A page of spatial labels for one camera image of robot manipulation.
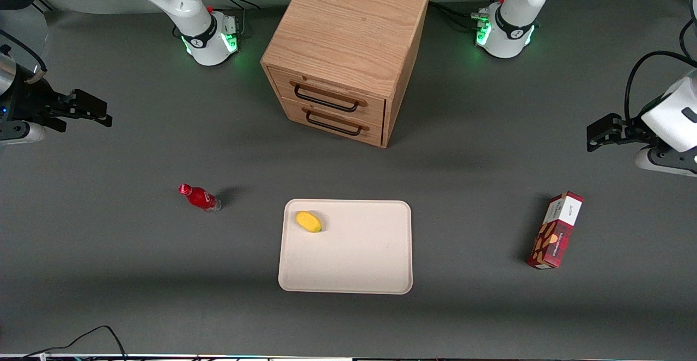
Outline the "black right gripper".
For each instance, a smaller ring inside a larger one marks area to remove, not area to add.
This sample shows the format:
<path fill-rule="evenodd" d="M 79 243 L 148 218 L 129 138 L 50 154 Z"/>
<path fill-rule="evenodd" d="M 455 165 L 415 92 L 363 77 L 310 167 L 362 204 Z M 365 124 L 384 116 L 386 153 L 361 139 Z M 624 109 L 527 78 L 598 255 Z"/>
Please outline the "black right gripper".
<path fill-rule="evenodd" d="M 28 69 L 16 66 L 11 83 L 2 81 L 2 139 L 43 139 L 46 129 L 63 133 L 67 122 L 63 118 L 85 119 L 112 127 L 113 118 L 107 114 L 107 103 L 84 90 L 71 92 L 73 112 L 67 95 L 53 90 L 41 79 L 25 83 Z"/>

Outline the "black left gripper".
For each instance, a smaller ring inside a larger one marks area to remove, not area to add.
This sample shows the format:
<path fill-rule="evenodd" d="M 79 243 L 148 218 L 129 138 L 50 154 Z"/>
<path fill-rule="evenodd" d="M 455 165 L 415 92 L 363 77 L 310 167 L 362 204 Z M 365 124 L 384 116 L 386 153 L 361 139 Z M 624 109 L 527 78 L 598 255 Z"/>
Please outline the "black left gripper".
<path fill-rule="evenodd" d="M 623 120 L 610 113 L 586 127 L 586 151 L 593 152 L 606 145 L 642 143 L 658 146 L 659 137 L 640 117 Z"/>

